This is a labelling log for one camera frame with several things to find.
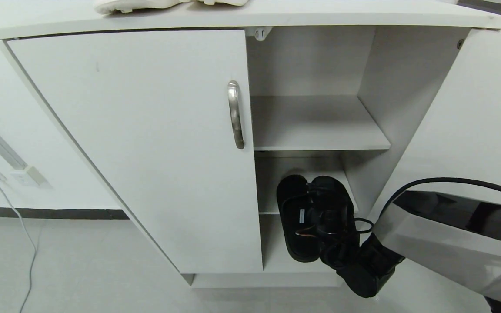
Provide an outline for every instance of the gray floor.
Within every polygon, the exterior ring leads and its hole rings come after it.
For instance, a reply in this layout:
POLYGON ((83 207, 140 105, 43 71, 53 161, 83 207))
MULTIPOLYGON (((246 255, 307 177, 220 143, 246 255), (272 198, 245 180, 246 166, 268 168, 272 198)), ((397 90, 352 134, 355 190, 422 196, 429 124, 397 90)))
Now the gray floor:
MULTIPOLYGON (((192 290, 129 220, 26 220, 39 244, 24 313, 489 313, 484 299, 406 261, 378 297, 330 289, 192 290)), ((32 254, 0 218, 0 313, 18 312, 32 254)))

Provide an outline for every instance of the cabinet top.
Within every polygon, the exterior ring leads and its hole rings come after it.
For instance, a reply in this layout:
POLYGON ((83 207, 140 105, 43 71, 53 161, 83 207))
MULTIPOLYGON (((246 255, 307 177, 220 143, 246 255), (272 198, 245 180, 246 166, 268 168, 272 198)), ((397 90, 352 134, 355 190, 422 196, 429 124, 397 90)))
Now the cabinet top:
POLYGON ((501 15, 434 0, 251 0, 243 7, 182 3, 101 16, 91 1, 0 28, 0 39, 110 30, 306 25, 422 25, 501 29, 501 15))

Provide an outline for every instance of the white shelf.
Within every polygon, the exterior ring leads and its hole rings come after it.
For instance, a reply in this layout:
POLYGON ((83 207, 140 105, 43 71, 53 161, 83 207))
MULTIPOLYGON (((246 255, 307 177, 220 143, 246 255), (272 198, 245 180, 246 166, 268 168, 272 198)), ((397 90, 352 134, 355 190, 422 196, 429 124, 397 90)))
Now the white shelf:
POLYGON ((255 165, 259 214, 280 214, 276 188, 288 174, 300 174, 309 182, 318 176, 334 177, 345 186, 354 211, 358 212, 349 181, 337 158, 256 158, 255 165))
POLYGON ((255 151, 390 148, 354 95, 251 97, 251 107, 255 151))
POLYGON ((425 25, 501 29, 501 15, 431 0, 252 0, 244 7, 183 3, 166 10, 100 16, 91 1, 70 10, 41 12, 30 22, 9 22, 0 39, 49 34, 157 28, 425 25))
POLYGON ((260 236, 265 273, 335 273, 320 260, 302 263, 287 252, 280 216, 260 216, 260 236))

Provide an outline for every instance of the door handle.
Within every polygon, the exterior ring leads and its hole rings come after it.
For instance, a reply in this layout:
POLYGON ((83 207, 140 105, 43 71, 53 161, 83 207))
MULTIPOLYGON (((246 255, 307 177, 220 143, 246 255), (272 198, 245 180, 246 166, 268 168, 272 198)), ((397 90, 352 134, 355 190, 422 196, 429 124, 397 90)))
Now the door handle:
POLYGON ((229 102, 229 112, 231 114, 231 128, 233 137, 238 149, 245 148, 243 139, 243 129, 241 127, 241 116, 239 114, 239 84, 232 80, 227 84, 227 100, 229 102))

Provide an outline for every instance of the white wall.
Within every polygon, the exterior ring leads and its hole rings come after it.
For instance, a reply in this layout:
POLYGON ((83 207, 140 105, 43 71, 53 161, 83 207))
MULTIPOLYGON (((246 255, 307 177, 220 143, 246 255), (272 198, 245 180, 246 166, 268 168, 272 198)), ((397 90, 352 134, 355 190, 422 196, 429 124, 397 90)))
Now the white wall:
MULTIPOLYGON (((31 16, 84 6, 91 0, 0 0, 0 27, 20 24, 31 16)), ((89 168, 61 137, 0 52, 0 135, 51 185, 21 186, 9 177, 12 168, 0 157, 10 198, 18 207, 118 209, 89 168)), ((0 195, 0 206, 7 206, 0 195)))

